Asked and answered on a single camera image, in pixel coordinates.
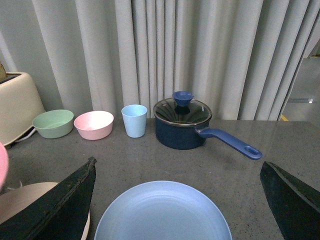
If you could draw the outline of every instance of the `cup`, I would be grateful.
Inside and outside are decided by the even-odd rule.
[[[140,138],[145,134],[147,111],[145,106],[133,104],[122,108],[126,134],[131,138]]]

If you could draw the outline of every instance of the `toaster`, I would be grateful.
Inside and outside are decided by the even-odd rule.
[[[0,142],[6,146],[32,128],[33,119],[45,112],[32,77],[26,72],[7,73],[0,81]]]

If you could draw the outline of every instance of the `curtain fold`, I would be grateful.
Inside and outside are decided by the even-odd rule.
[[[78,116],[190,91],[214,119],[278,120],[320,2],[0,0],[0,61]]]

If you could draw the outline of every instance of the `beige plate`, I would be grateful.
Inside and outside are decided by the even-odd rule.
[[[30,184],[12,190],[0,196],[0,224],[13,217],[35,200],[40,198],[54,186],[57,182],[40,182]],[[86,240],[90,225],[90,212],[86,221],[81,240]]]

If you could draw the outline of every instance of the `gray countertop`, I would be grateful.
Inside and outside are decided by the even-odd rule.
[[[122,119],[101,140],[85,140],[76,129],[57,139],[38,133],[8,149],[6,187],[60,182],[90,156],[97,159],[88,240],[111,202],[141,183],[168,180],[189,185],[208,196],[224,215],[234,240],[283,239],[260,181],[264,161],[272,162],[320,190],[320,130],[309,122],[212,120],[263,153],[250,160],[210,138],[203,146],[176,150],[158,142],[154,119],[140,138],[126,135]]]

